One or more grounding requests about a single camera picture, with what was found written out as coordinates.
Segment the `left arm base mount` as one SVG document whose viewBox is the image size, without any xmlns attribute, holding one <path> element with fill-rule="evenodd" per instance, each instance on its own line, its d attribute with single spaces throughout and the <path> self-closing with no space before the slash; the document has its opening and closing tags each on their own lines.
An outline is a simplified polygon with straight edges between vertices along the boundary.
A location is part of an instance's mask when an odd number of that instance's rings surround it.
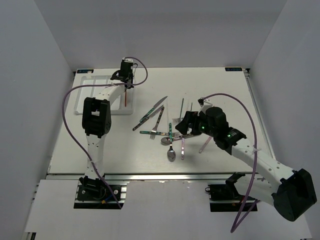
<svg viewBox="0 0 320 240">
<path fill-rule="evenodd" d="M 74 209 L 120 210 L 124 205 L 125 186 L 111 184 L 108 188 L 99 178 L 80 177 L 75 194 Z"/>
</svg>

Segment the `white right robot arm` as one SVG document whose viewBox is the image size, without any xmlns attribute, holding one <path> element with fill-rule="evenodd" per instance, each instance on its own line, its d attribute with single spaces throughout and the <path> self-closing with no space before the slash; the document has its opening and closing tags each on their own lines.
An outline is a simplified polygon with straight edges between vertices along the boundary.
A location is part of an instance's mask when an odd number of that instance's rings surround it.
<svg viewBox="0 0 320 240">
<path fill-rule="evenodd" d="M 182 135 L 206 134 L 221 150 L 252 167 L 265 180 L 253 182 L 250 197 L 270 204 L 286 220 L 294 222 L 317 202 L 308 171 L 294 170 L 257 150 L 244 133 L 229 126 L 221 108 L 187 111 L 175 129 Z"/>
</svg>

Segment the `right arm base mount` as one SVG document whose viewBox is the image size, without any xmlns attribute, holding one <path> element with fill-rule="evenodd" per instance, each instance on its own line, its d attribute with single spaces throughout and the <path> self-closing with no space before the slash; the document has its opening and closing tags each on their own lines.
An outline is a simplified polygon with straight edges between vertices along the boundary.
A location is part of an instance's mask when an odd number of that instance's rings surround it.
<svg viewBox="0 0 320 240">
<path fill-rule="evenodd" d="M 208 194 L 211 213 L 236 213 L 244 201 L 244 193 L 239 194 L 235 183 L 241 177 L 250 177 L 245 172 L 214 174 L 207 181 L 204 191 Z"/>
</svg>

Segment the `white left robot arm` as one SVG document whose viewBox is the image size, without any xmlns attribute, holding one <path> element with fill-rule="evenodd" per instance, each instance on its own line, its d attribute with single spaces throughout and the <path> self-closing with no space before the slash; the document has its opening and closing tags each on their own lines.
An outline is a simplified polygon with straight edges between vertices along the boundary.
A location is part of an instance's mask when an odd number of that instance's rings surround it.
<svg viewBox="0 0 320 240">
<path fill-rule="evenodd" d="M 80 182 L 96 200 L 103 198 L 106 193 L 101 178 L 105 174 L 104 143 L 112 125 L 112 105 L 119 100 L 115 105 L 117 115 L 133 113 L 133 100 L 127 93 L 134 81 L 133 65 L 132 59 L 123 58 L 120 69 L 114 72 L 107 82 L 111 86 L 104 88 L 94 97 L 86 97 L 83 102 L 82 128 L 85 131 L 90 158 Z"/>
</svg>

